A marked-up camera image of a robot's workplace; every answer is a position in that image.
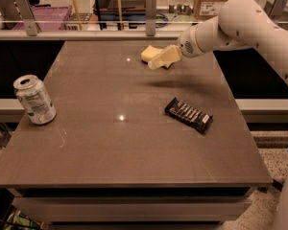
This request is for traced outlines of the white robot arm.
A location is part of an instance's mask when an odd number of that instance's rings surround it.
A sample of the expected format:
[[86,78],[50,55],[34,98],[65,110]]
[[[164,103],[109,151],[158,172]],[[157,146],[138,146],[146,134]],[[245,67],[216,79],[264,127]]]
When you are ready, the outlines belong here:
[[[157,69],[182,57],[195,58],[214,50],[254,48],[288,85],[288,31],[276,25],[254,0],[227,0],[217,16],[183,31],[149,61]],[[272,230],[288,230],[288,175],[284,181]]]

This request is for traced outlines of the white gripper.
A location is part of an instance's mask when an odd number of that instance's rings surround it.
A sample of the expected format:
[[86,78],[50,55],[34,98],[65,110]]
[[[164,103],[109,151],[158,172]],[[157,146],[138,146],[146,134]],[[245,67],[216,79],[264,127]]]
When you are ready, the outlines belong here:
[[160,67],[168,68],[172,63],[180,61],[182,55],[187,58],[196,58],[204,52],[201,50],[196,39],[196,26],[191,26],[183,31],[178,38],[178,45],[169,45],[162,50],[154,50],[148,61],[150,69]]

